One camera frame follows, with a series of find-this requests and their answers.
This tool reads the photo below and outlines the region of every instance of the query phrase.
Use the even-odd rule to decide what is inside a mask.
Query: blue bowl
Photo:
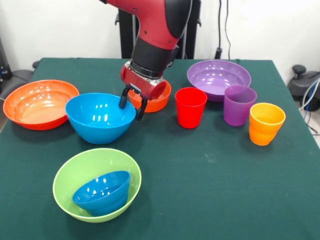
[[[126,204],[129,185],[129,172],[110,172],[80,187],[74,193],[72,201],[94,217],[107,215]]]
[[[74,130],[91,144],[109,144],[129,128],[136,109],[127,101],[119,108],[120,97],[107,93],[86,93],[76,96],[65,106]]]

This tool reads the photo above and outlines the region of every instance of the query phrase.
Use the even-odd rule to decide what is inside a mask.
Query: bowl inside
[[[4,114],[29,125],[45,124],[66,116],[66,103],[79,91],[60,80],[41,80],[17,88],[5,100]]]
[[[286,119],[286,113],[277,105],[260,102],[250,109],[251,116],[258,122],[265,125],[280,125]]]
[[[196,88],[214,96],[224,96],[227,87],[249,87],[251,76],[242,66],[225,60],[205,60],[192,65],[187,77]]]
[[[125,186],[129,180],[130,173],[127,171],[110,172],[87,182],[74,193],[72,199],[78,204],[111,199],[113,193]]]
[[[73,202],[73,195],[81,186],[105,173],[127,171],[130,185],[126,204],[104,216],[91,216]],[[79,153],[69,159],[57,172],[52,186],[58,206],[69,215],[85,222],[112,219],[123,212],[134,200],[142,182],[141,171],[136,161],[128,154],[111,148],[97,148]]]
[[[107,93],[86,93],[71,99],[67,116],[78,124],[94,128],[117,128],[133,121],[136,110],[130,102],[119,108],[120,97]]]

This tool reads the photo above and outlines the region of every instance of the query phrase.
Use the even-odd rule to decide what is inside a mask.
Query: green bowl
[[[78,188],[90,180],[114,171],[130,173],[129,197],[126,204],[108,215],[91,216],[72,201]],[[87,223],[103,223],[122,214],[133,202],[141,186],[141,171],[128,154],[111,148],[98,148],[79,153],[70,158],[55,175],[52,191],[58,206],[72,217]]]

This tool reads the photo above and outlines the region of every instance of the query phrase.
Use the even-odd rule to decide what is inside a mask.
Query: bowl
[[[3,112],[26,129],[50,130],[68,120],[66,103],[78,95],[76,87],[65,81],[34,81],[14,90],[4,101]]]
[[[129,128],[136,109],[128,101],[119,108],[120,97],[107,93],[86,93],[72,98],[65,106],[74,130],[91,144],[109,144]]]
[[[73,202],[74,193],[85,183],[116,171],[130,173],[128,199],[123,207],[103,216],[91,216]],[[57,205],[70,216],[87,223],[103,223],[118,217],[132,204],[141,181],[140,168],[132,157],[116,149],[98,148],[79,153],[63,164],[54,177],[52,191]]]
[[[204,91],[211,102],[223,102],[229,86],[249,87],[251,76],[242,66],[225,60],[205,60],[192,65],[188,72],[189,82]]]
[[[80,187],[72,201],[94,217],[107,215],[126,204],[129,184],[129,172],[109,172]]]
[[[145,109],[145,113],[155,113],[165,108],[168,103],[169,96],[171,94],[171,85],[168,81],[164,80],[166,83],[165,89],[160,97],[152,100],[148,100],[148,104]],[[130,90],[128,93],[130,102],[132,105],[139,109],[141,107],[142,98],[139,94],[136,94],[133,90]]]

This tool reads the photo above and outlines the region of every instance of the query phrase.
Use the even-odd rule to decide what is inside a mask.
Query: orange bowl
[[[76,87],[65,81],[35,81],[14,90],[4,101],[3,112],[26,129],[50,130],[68,120],[66,104],[78,95]]]
[[[145,109],[145,113],[155,113],[162,110],[168,103],[169,96],[171,94],[171,85],[168,81],[164,80],[166,83],[163,93],[157,99],[148,100],[148,104]],[[136,94],[133,90],[128,93],[130,102],[132,105],[139,109],[141,107],[142,98],[139,94]]]

